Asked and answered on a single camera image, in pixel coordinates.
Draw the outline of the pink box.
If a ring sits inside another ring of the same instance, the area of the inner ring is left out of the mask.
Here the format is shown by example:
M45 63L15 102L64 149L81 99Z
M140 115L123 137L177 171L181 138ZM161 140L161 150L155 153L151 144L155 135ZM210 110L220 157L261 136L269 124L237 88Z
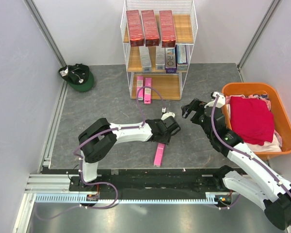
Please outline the pink box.
M144 104L151 103L151 87L152 87L152 78L146 77L145 78L145 86L144 88Z
M143 76L137 76L136 80L136 98L138 101L144 100L144 78Z
M156 154L154 157L153 165L156 167L160 167L162 164L162 158L164 153L165 144L159 143L157 146Z

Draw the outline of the purple RiO toothpaste box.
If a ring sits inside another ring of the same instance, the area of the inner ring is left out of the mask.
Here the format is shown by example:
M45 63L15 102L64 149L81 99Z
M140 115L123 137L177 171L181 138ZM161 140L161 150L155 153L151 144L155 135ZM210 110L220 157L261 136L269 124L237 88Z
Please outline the purple RiO toothpaste box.
M165 48L165 71L167 74L172 74L172 73L177 72L175 48Z

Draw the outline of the slim silver toothpaste box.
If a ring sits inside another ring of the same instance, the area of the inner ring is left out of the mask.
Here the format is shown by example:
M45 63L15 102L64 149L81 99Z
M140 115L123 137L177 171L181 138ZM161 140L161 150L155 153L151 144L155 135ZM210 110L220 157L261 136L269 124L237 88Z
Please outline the slim silver toothpaste box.
M156 70L165 70L165 48L156 47Z

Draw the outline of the silver Protefix toothpaste box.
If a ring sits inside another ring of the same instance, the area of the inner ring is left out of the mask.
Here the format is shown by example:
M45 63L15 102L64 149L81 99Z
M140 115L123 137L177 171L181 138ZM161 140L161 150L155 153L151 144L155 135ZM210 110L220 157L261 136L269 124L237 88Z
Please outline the silver Protefix toothpaste box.
M149 49L145 46L139 47L139 53L140 53L142 72L143 73L151 72L152 64L151 64Z

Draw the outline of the silver red box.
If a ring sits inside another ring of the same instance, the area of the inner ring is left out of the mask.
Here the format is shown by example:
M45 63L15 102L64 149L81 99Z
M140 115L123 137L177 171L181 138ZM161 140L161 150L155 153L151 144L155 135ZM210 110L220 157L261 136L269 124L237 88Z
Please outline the silver red box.
M176 33L171 10L159 11L161 41L163 48L174 48L176 46Z
M145 46L158 46L160 43L160 35L153 10L141 11L143 30L145 35Z

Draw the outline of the silver red box front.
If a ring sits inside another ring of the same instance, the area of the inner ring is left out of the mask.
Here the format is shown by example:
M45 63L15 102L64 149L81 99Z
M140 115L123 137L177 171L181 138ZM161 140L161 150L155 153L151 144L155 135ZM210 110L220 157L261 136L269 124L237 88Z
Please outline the silver red box front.
M160 35L153 10L141 11L143 30L145 35L145 46L158 46L160 43Z

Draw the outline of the dark red toothpaste box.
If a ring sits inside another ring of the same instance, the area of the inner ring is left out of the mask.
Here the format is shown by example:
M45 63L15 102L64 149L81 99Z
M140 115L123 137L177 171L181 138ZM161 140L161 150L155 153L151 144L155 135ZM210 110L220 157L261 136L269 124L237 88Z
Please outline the dark red toothpaste box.
M138 10L126 11L129 42L132 47L140 47L144 45L144 33Z

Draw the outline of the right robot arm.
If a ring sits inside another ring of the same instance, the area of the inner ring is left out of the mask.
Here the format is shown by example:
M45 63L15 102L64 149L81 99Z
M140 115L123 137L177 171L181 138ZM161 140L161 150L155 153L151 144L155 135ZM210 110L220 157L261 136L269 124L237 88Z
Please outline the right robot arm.
M291 182L265 164L248 145L226 125L219 98L209 103L194 99L182 106L182 117L195 112L190 121L201 126L212 147L237 164L250 179L243 178L234 169L224 166L221 174L212 179L218 191L226 188L236 191L261 210L278 229L291 227Z

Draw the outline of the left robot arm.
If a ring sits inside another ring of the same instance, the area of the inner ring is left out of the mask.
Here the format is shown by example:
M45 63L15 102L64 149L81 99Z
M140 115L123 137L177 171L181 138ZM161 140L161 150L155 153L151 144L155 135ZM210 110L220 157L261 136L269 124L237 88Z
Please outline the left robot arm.
M180 130L173 113L133 124L114 124L106 118L100 118L78 137L79 147L74 155L81 161L80 186L86 191L95 189L99 161L105 158L113 146L134 141L168 145L171 137Z

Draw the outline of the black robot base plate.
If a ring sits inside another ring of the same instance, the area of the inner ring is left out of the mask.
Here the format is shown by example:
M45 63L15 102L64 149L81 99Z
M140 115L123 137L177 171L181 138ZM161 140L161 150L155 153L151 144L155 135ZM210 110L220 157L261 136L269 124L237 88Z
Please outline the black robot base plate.
M70 191L99 191L106 194L114 191L108 186L113 184L119 193L128 190L172 189L193 192L228 192L223 185L223 177L230 171L246 174L241 168L224 165L220 168L151 168L151 169L99 169L93 181L81 180L72 176Z

